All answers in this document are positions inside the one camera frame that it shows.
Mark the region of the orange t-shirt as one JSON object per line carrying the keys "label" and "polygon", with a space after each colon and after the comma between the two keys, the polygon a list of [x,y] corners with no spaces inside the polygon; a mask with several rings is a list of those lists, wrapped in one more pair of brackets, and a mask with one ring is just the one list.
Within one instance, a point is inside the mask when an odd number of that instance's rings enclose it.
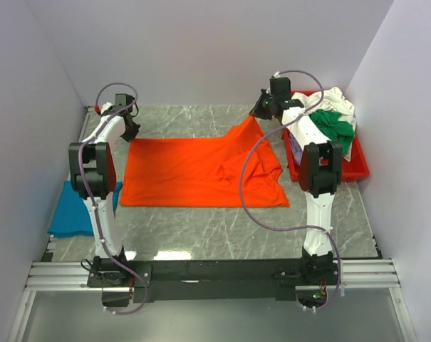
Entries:
{"label": "orange t-shirt", "polygon": [[135,139],[120,204],[125,207],[288,207],[282,167],[256,119],[218,138]]}

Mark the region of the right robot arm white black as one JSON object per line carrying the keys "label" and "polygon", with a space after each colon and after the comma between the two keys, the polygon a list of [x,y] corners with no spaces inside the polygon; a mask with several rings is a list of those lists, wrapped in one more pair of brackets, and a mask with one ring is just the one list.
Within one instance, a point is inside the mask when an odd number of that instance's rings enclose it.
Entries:
{"label": "right robot arm white black", "polygon": [[270,78],[269,89],[261,90],[251,114],[263,120],[280,119],[301,148],[298,183],[306,196],[307,228],[300,276],[307,284],[316,284],[334,272],[331,211],[341,183],[342,146],[316,127],[304,105],[292,98],[289,78],[279,73]]}

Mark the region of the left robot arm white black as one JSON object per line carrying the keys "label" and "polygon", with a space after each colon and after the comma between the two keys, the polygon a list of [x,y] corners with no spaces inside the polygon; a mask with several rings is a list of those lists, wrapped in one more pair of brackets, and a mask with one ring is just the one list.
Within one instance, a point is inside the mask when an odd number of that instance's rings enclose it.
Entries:
{"label": "left robot arm white black", "polygon": [[113,103],[95,106],[98,125],[81,142],[68,147],[71,186],[88,211],[95,237],[91,271],[104,272],[113,286],[122,286],[130,276],[125,250],[115,226],[113,194],[117,175],[111,147],[118,139],[132,141],[140,125],[133,120],[136,99],[127,93],[115,95]]}

